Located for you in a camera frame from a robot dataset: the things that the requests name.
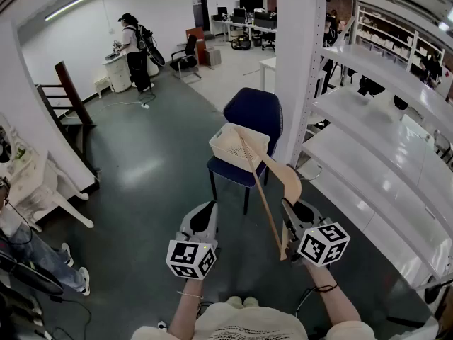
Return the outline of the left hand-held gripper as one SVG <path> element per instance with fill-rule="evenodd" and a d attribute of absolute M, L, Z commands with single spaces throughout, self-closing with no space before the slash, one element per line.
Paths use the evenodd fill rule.
<path fill-rule="evenodd" d="M 218 204 L 214 200 L 198 205 L 183 218 L 166 256 L 175 276 L 199 281 L 206 277 L 217 260 L 217 220 Z"/>

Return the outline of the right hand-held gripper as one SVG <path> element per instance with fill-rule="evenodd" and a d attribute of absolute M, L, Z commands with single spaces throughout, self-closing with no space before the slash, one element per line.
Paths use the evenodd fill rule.
<path fill-rule="evenodd" d="M 350 235 L 339 223 L 327 218 L 325 224 L 319 210 L 304 200 L 298 200 L 292 205 L 283 198 L 281 211 L 286 228 L 296 232 L 287 245 L 287 257 L 292 263 L 306 260 L 317 267 L 323 267 L 343 256 L 350 242 Z"/>

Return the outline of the wooden clothes hanger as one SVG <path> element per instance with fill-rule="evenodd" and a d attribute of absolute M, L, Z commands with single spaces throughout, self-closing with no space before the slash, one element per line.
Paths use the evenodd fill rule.
<path fill-rule="evenodd" d="M 267 199 L 263 192 L 263 188 L 260 184 L 258 179 L 258 175 L 256 170 L 253 168 L 252 161 L 250 158 L 249 151 L 247 149 L 247 145 L 261 158 L 262 162 L 271 170 L 274 175 L 280 180 L 280 182 L 284 186 L 284 199 L 286 199 L 291 205 L 294 205 L 298 200 L 300 195 L 302 194 L 302 183 L 299 180 L 297 172 L 284 164 L 281 164 L 271 158 L 265 151 L 263 151 L 255 140 L 244 130 L 243 127 L 235 127 L 235 131 L 238 133 L 241 144 L 243 146 L 244 152 L 246 153 L 246 158 L 248 160 L 249 166 L 252 169 L 253 177 L 256 181 L 256 185 L 258 187 L 258 192 L 260 193 L 261 200 L 263 202 L 265 211 L 268 215 L 268 222 L 270 223 L 271 229 L 274 234 L 275 241 L 277 243 L 277 247 L 280 251 L 280 260 L 284 261 L 287 258 L 285 249 L 289 242 L 288 234 L 289 230 L 286 228 L 286 224 L 282 225 L 282 237 L 279 236 L 277 233 L 277 228 L 275 226 L 272 213 L 270 211 Z"/>

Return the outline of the cream plastic basket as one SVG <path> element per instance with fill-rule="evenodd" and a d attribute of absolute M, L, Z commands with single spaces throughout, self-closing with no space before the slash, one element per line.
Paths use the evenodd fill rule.
<path fill-rule="evenodd" d="M 216 158 L 247 172 L 251 172 L 251 166 L 246 157 L 236 128 L 243 129 L 264 152 L 267 151 L 270 142 L 270 137 L 268 135 L 233 123 L 225 123 L 222 126 L 222 128 L 209 140 L 210 147 Z"/>

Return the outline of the person's right forearm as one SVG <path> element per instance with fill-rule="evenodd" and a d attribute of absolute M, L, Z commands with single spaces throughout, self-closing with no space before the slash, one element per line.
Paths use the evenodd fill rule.
<path fill-rule="evenodd" d="M 317 267 L 307 261 L 305 266 L 314 282 L 314 291 L 321 295 L 332 325 L 343 322 L 360 322 L 360 315 L 340 289 L 326 267 Z"/>

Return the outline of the person's left forearm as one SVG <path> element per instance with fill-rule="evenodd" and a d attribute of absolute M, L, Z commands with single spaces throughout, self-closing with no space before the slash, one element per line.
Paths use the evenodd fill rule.
<path fill-rule="evenodd" d="M 202 280 L 189 279 L 180 294 L 180 302 L 168 328 L 168 333 L 179 340 L 191 340 L 195 333 L 202 289 Z"/>

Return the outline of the grey box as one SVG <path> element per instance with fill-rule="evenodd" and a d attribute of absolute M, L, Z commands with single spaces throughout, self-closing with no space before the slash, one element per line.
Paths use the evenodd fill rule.
<path fill-rule="evenodd" d="M 209 68 L 216 67 L 222 63 L 222 56 L 219 49 L 216 47 L 207 47 L 205 49 L 206 65 Z"/>

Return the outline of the white metal shelf rack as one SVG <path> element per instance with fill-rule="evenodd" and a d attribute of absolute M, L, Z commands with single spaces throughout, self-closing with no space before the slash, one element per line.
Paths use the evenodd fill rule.
<path fill-rule="evenodd" d="M 302 149 L 314 185 L 416 290 L 453 285 L 453 171 L 375 98 L 336 88 L 313 109 L 328 125 Z"/>

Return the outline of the person's cream printed t-shirt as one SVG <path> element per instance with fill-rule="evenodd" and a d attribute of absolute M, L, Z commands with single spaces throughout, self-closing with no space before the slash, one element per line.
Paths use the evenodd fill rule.
<path fill-rule="evenodd" d="M 293 315 L 269 307 L 236 309 L 222 302 L 210 305 L 197 319 L 191 340 L 309 340 Z M 376 340 L 372 328 L 359 321 L 332 326 L 325 340 Z"/>

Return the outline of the dark blue chair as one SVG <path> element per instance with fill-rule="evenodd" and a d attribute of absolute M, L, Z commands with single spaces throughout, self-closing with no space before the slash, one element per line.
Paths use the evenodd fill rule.
<path fill-rule="evenodd" d="M 278 97 L 267 91 L 244 87 L 228 102 L 223 111 L 228 123 L 244 126 L 270 138 L 267 154 L 273 155 L 282 129 L 282 108 Z M 243 213 L 248 211 L 250 190 L 256 182 L 253 174 L 223 159 L 212 156 L 207 162 L 213 196 L 217 195 L 214 176 L 239 184 L 245 188 Z"/>

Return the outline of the white desk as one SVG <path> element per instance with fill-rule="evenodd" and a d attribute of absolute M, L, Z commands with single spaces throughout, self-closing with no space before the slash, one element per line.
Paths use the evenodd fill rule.
<path fill-rule="evenodd" d="M 260 89 L 270 93 L 275 92 L 276 57 L 260 61 Z"/>

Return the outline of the black office chair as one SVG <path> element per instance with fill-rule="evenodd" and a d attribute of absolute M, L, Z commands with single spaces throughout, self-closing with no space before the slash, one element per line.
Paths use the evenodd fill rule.
<path fill-rule="evenodd" d="M 173 75 L 181 81 L 188 76 L 195 76 L 198 80 L 202 79 L 197 43 L 197 37 L 195 35 L 189 35 L 185 47 L 171 54 L 169 65 L 173 70 Z"/>

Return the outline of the white ornate dressing table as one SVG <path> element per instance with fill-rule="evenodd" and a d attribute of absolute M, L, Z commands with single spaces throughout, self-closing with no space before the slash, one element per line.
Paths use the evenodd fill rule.
<path fill-rule="evenodd" d="M 93 221 L 84 217 L 58 191 L 58 184 L 62 182 L 68 186 L 71 195 L 79 199 L 88 200 L 88 194 L 80 192 L 46 155 L 40 155 L 34 149 L 26 149 L 22 157 L 13 159 L 7 166 L 6 176 L 11 182 L 8 197 L 10 203 L 38 232 L 42 229 L 37 221 L 57 207 L 66 210 L 86 227 L 94 227 Z"/>

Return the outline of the white round cabinet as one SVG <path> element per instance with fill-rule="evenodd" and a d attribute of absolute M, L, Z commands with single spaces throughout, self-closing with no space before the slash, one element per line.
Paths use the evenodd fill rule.
<path fill-rule="evenodd" d="M 102 65 L 107 72 L 112 91 L 120 93 L 132 86 L 126 54 L 111 53 L 105 57 Z"/>

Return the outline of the white ornate stool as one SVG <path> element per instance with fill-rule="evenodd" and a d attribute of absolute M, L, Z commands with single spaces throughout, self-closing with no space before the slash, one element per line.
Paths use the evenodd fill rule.
<path fill-rule="evenodd" d="M 114 92 L 114 88 L 106 73 L 98 74 L 93 81 L 93 85 L 99 99 L 102 99 L 104 91 Z"/>

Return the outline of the red-brown wooden board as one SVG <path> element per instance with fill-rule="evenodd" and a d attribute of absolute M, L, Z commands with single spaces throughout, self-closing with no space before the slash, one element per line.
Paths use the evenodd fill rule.
<path fill-rule="evenodd" d="M 205 42 L 205 35 L 204 35 L 204 30 L 203 28 L 191 28 L 187 29 L 185 31 L 185 35 L 187 38 L 189 38 L 191 35 L 194 35 L 197 38 L 197 55 L 198 55 L 198 61 L 199 64 L 201 65 L 206 65 L 207 60 L 206 60 L 206 42 Z"/>

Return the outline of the black backpack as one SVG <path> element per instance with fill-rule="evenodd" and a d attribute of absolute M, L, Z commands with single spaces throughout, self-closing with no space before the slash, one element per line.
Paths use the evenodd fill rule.
<path fill-rule="evenodd" d="M 166 62 L 162 54 L 157 50 L 153 33 L 144 26 L 138 25 L 136 36 L 138 48 L 144 50 L 156 66 L 164 67 Z"/>

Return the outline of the white shelf with boxes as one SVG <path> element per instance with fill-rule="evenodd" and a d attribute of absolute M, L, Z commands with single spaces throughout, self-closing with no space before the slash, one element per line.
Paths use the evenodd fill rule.
<path fill-rule="evenodd" d="M 420 73 L 422 60 L 435 53 L 440 55 L 440 63 L 443 63 L 445 49 L 427 34 L 368 6 L 358 6 L 355 33 L 358 45 L 381 53 L 408 72 Z"/>

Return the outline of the row of desks with monitors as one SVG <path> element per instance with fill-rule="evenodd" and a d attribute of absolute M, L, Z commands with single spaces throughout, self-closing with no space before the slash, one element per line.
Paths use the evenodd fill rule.
<path fill-rule="evenodd" d="M 218 6 L 212 22 L 222 25 L 222 34 L 231 40 L 248 35 L 252 47 L 276 51 L 277 9 L 266 11 L 263 0 L 239 0 L 239 7 L 228 13 L 227 7 Z"/>

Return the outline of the long ceiling light tube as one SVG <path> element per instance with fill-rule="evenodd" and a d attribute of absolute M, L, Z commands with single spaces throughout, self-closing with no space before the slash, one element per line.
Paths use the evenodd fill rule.
<path fill-rule="evenodd" d="M 56 16 L 68 11 L 69 9 L 72 9 L 73 7 L 77 6 L 78 4 L 81 4 L 82 2 L 85 2 L 86 0 L 73 0 L 69 2 L 68 4 L 58 8 L 56 11 L 53 11 L 52 13 L 48 14 L 45 17 L 45 21 L 50 21 Z"/>

